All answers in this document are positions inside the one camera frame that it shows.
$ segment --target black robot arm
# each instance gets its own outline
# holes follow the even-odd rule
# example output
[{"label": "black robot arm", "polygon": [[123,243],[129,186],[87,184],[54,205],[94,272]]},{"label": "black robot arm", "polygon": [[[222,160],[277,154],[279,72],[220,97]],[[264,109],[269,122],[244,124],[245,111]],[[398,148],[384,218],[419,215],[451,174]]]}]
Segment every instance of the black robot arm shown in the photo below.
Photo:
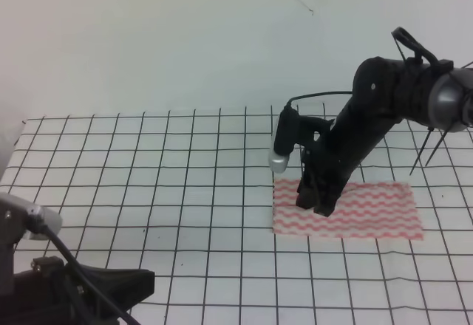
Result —
[{"label": "black robot arm", "polygon": [[[294,145],[304,146],[299,207],[329,216],[352,172],[403,119],[445,134],[472,124],[473,72],[455,69],[452,61],[439,61],[400,27],[392,35],[415,56],[363,62],[353,80],[352,97],[335,120],[301,116],[292,100],[281,112],[270,167],[283,172]],[[319,133],[317,140],[314,132]]]}]

